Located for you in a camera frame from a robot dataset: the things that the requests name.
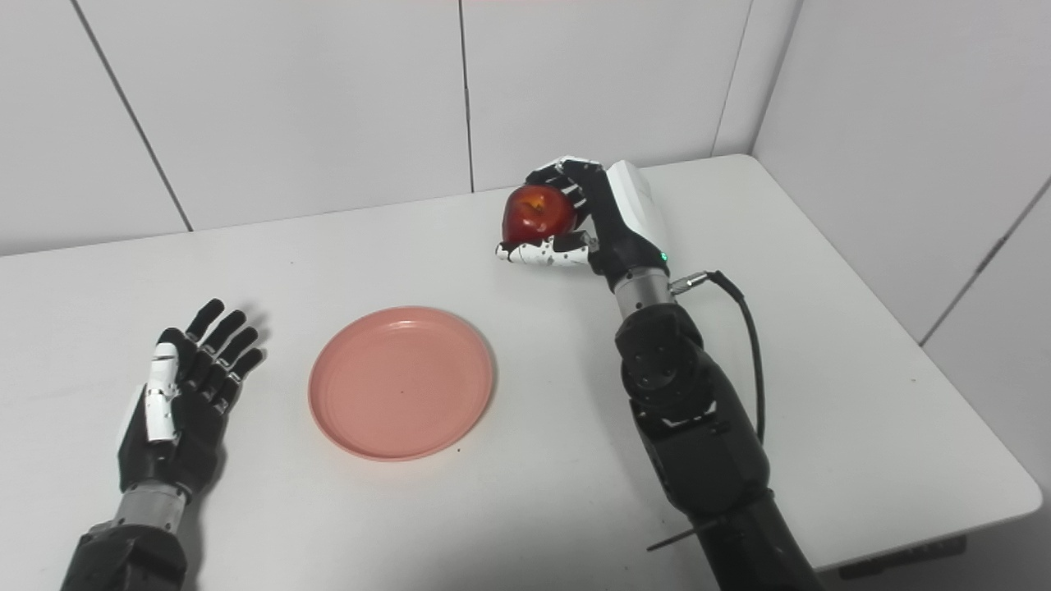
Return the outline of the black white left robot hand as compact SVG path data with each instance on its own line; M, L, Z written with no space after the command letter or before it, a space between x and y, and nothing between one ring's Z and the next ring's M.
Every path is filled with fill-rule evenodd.
M220 299L158 337L117 449L121 493L161 483L194 497L213 482L241 386L265 359L259 340L244 311Z

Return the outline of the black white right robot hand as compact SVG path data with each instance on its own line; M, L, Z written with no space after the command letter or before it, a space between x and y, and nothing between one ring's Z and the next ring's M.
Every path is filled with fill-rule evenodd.
M526 176L528 186L558 191L576 213L566 231L503 240L497 259L545 267L588 266L614 288L636 267L668 272L665 224L650 182L627 160L604 167L588 158L556 158Z

